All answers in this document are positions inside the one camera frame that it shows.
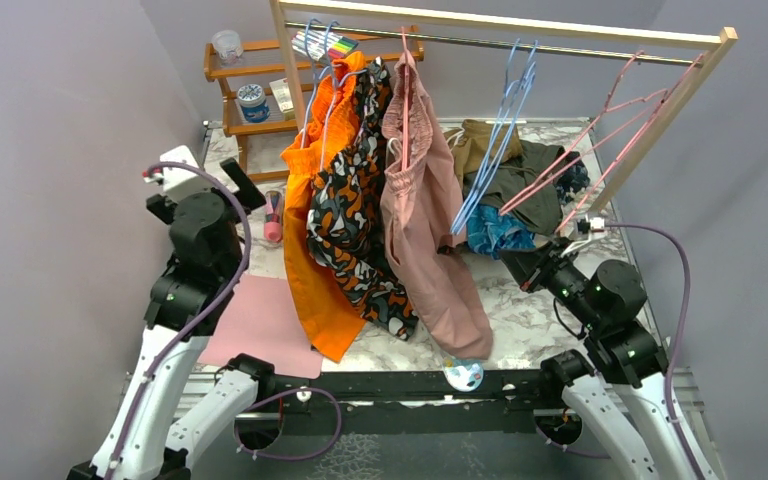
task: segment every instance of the dark green garment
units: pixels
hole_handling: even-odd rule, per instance
[[[490,186],[478,203],[502,208],[564,153],[564,147],[560,145],[543,145],[526,140],[520,140],[520,144],[523,155],[499,165]],[[474,182],[475,173],[464,175],[464,197]],[[522,221],[531,233],[552,235],[562,218],[561,203],[558,201],[555,186],[549,183],[541,188],[512,210],[511,214]]]

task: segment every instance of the clear plastic cup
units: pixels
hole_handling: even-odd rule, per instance
[[[240,35],[233,30],[222,30],[217,32],[211,40],[213,49],[219,55],[219,63],[224,66],[239,63],[243,58],[243,45],[240,42]]]

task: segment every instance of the orange pants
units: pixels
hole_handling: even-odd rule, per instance
[[[361,52],[334,61],[337,79],[365,65]],[[284,199],[284,267],[293,294],[293,303],[311,344],[330,360],[339,362],[366,323],[352,308],[334,280],[334,272],[314,261],[307,247],[307,215],[313,189],[311,181],[322,163],[322,133],[325,115],[336,95],[337,103],[328,120],[325,165],[348,146],[357,135],[359,118],[354,113],[352,96],[356,77],[346,79],[335,92],[330,75],[320,83],[311,107],[311,120],[305,126],[307,143],[300,132],[292,145],[281,153],[287,163],[287,194]]]

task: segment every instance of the blue container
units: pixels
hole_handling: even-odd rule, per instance
[[[241,87],[237,90],[237,102],[247,122],[260,123],[269,118],[269,105],[266,104],[266,94],[260,85]]]

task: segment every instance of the pink pants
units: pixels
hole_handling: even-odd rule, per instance
[[[458,254],[438,253],[465,241],[464,234],[449,233],[463,203],[454,159],[413,57],[402,55],[395,72],[395,95],[384,114],[382,133],[401,141],[409,151],[409,163],[402,168],[395,161],[384,171],[381,213],[387,260],[440,348],[459,358],[487,359],[493,332],[472,275]],[[403,138],[406,90],[407,139]]]

